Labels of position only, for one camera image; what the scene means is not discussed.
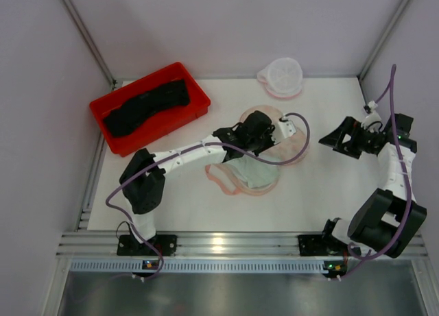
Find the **floral pink laundry bag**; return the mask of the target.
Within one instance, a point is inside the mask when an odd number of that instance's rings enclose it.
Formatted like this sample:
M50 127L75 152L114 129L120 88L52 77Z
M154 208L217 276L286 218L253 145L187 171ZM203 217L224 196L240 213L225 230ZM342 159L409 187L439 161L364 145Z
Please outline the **floral pink laundry bag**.
M289 160L290 158L297 157L297 159L290 164L293 165L300 162L302 158L306 156L307 148L305 147L306 136L305 133L297 128L297 133L290 138L287 138L268 150L262 152L259 157L280 162ZM279 179L274 183L264 188L250 189L242 181L237 179L231 170L224 164L213 164L205 166L205 173L207 178L216 183L226 195L238 195L244 193L246 195L260 196L270 192L278 183Z

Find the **pale green bra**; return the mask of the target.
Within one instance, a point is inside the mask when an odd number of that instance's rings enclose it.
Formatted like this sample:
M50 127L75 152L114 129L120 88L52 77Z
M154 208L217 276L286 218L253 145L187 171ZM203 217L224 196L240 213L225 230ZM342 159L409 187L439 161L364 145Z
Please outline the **pale green bra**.
M249 156L232 159L224 165L250 189L267 187L280 177L277 166L260 162Z

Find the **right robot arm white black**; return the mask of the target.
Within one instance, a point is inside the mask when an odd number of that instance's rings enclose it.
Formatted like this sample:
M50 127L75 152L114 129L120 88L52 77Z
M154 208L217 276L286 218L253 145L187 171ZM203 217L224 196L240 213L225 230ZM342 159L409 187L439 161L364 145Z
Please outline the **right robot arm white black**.
M401 255L427 216L426 208L416 203L412 190L412 164L417 152L417 143L410 138L412 123L413 118L396 114L378 132L346 117L319 140L352 158L359 158L362 153L375 155L380 175L378 188L351 221L327 220L322 232L324 240L342 245L361 243L390 258Z

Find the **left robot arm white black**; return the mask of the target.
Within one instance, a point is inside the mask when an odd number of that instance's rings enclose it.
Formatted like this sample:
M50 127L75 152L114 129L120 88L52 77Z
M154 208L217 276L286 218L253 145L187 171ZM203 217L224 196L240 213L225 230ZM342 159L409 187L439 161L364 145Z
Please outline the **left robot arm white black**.
M223 127L197 143L180 149L150 153L136 151L119 183L129 205L130 233L144 243L156 235L154 210L162 201L165 181L177 171L211 164L221 164L244 156L244 151L258 156L280 141L278 124L256 110L243 122Z

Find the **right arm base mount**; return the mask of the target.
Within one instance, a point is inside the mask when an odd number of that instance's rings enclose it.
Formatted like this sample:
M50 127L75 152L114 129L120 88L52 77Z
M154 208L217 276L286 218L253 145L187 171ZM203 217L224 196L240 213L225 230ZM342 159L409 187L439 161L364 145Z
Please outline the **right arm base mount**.
M347 244L322 234L298 235L301 256L348 256Z

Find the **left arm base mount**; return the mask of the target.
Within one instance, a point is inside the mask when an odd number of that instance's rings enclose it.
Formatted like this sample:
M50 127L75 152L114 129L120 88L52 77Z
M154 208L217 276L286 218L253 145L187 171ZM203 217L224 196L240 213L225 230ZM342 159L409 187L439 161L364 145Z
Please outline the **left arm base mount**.
M176 235L157 234L148 242L163 256L173 256L176 252ZM138 242L132 234L127 234L119 237L116 254L118 256L154 256L156 252L146 244Z

